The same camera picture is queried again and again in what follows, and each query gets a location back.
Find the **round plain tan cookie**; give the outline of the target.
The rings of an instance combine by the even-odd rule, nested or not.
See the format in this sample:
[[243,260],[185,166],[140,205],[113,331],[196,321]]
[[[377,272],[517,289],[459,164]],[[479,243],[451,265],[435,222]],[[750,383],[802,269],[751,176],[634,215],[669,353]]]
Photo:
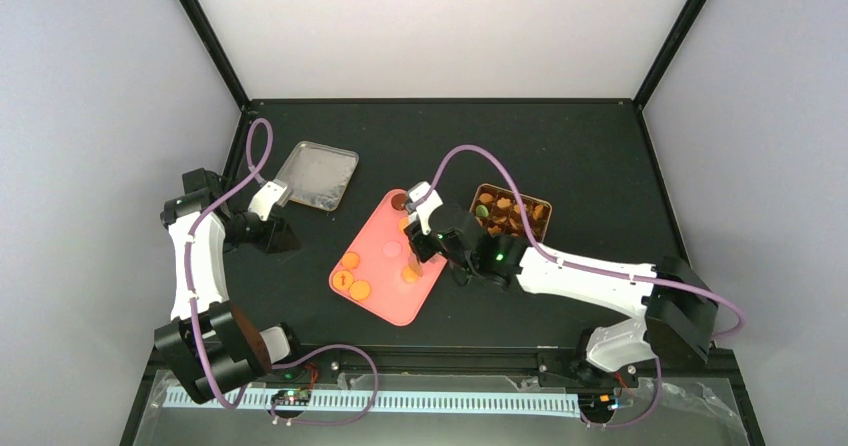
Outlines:
[[409,266],[406,266],[401,270],[401,277],[406,283],[415,283],[421,278],[420,274]]

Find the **pink plastic tray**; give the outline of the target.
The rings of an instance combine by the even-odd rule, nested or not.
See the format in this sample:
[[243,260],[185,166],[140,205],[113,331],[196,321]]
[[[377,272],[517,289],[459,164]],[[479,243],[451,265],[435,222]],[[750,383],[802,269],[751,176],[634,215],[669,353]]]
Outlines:
[[[442,274],[447,261],[439,256],[421,264],[423,276],[415,283],[406,283],[401,277],[401,270],[407,266],[412,254],[404,228],[409,224],[408,214],[396,211],[390,205],[391,197],[405,193],[401,189],[393,189],[386,193],[376,208],[365,221],[342,256],[352,251],[360,256],[360,264],[352,273],[354,280],[367,281],[371,286],[371,294],[363,301],[354,301],[347,291],[338,291],[330,284],[334,272],[343,269],[341,258],[336,262],[328,277],[332,291],[343,298],[357,304],[370,313],[395,325],[406,326],[418,315],[419,310]],[[396,258],[386,258],[382,247],[387,241],[397,241],[403,246],[403,252]]]

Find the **silver metal tin lid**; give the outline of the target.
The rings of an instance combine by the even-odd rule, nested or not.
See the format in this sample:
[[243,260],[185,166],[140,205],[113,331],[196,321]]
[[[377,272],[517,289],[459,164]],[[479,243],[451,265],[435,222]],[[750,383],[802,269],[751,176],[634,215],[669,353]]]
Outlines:
[[298,143],[275,179],[292,190],[290,200],[322,211],[335,211],[359,163],[350,150],[311,141]]

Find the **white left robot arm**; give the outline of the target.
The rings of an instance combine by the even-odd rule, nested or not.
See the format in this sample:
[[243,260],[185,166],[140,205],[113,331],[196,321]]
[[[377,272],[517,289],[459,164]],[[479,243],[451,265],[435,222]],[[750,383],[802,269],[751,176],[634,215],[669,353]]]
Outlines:
[[203,404],[269,374],[298,347],[286,324],[261,330],[231,301],[226,248],[249,244],[277,254],[300,243],[281,215],[291,196],[285,182],[265,183],[246,209],[235,211],[218,174],[196,169],[182,181],[183,195],[167,201],[160,215],[174,246],[176,294],[154,346],[188,396]]

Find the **yellow biscuit red cross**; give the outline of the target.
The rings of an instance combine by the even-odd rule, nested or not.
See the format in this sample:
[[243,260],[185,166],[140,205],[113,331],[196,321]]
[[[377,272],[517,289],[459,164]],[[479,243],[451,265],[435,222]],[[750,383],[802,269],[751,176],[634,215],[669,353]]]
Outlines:
[[343,269],[334,272],[330,278],[331,286],[338,291],[347,291],[354,282],[352,273]]

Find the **metal tongs white handles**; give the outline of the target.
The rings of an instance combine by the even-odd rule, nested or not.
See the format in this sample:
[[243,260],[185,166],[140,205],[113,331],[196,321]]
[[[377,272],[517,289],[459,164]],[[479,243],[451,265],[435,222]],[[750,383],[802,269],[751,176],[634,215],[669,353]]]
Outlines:
[[411,267],[413,270],[419,273],[421,277],[423,276],[423,267],[415,255],[411,255],[409,257],[407,266]]

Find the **dark chocolate round cookie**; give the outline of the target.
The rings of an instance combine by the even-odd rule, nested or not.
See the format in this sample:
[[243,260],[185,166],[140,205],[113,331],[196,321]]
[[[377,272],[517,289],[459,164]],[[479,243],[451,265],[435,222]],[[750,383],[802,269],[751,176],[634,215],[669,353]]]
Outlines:
[[404,211],[407,202],[407,195],[405,193],[398,193],[391,197],[390,205],[396,211]]

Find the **pink sandwich cookie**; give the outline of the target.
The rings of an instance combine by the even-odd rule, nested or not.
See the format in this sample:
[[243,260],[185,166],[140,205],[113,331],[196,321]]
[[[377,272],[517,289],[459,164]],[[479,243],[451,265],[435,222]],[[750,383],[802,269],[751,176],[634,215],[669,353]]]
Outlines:
[[403,246],[397,241],[387,241],[382,247],[386,258],[396,258],[403,252]]

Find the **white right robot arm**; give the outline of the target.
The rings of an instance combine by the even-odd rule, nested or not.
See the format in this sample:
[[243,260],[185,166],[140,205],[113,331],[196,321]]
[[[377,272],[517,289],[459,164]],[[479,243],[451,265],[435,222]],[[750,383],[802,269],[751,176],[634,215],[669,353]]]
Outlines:
[[569,255],[525,237],[491,233],[456,206],[408,207],[412,253],[424,263],[446,259],[459,284],[564,297],[602,307],[622,320],[582,333],[569,358],[572,376],[593,385],[608,373],[660,359],[675,367],[708,361],[717,303],[702,282],[680,290],[695,274],[683,261],[660,265],[609,263]]

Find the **round swirl tan cookie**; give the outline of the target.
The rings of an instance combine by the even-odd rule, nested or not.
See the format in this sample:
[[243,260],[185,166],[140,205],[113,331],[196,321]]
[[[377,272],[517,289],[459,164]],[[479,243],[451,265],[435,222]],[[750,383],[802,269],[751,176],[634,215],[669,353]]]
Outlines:
[[355,252],[348,251],[342,256],[340,264],[344,269],[354,270],[360,264],[360,256]]

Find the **gold cookie tin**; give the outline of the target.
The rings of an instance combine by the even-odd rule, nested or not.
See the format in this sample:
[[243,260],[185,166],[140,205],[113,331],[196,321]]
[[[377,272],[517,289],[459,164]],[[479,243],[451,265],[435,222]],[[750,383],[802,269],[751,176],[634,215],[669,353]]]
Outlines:
[[[479,204],[488,207],[488,218],[475,216]],[[469,210],[490,234],[525,237],[530,232],[538,242],[544,241],[552,217],[550,202],[524,194],[517,199],[511,190],[489,183],[477,188]]]

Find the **yellow dotted round biscuit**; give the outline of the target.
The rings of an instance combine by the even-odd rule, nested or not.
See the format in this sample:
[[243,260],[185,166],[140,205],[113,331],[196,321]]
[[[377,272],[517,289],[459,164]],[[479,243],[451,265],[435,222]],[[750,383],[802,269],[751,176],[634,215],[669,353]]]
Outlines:
[[371,294],[371,286],[367,281],[354,281],[349,288],[349,295],[354,301],[363,301]]

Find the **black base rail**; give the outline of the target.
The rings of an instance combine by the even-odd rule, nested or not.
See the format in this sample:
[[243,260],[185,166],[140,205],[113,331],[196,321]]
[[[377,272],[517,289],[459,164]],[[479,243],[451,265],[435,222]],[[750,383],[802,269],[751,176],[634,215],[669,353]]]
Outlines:
[[[625,366],[614,373],[589,369],[577,359],[572,348],[482,348],[482,347],[389,347],[366,346],[365,352],[377,372],[435,376],[535,377],[543,387],[563,387],[578,393],[606,393],[615,388],[635,388],[640,371]],[[341,374],[369,374],[367,359],[346,349],[334,349],[308,359],[303,366],[278,370],[262,381],[281,384],[307,384],[308,369],[317,372],[317,382],[329,384]]]

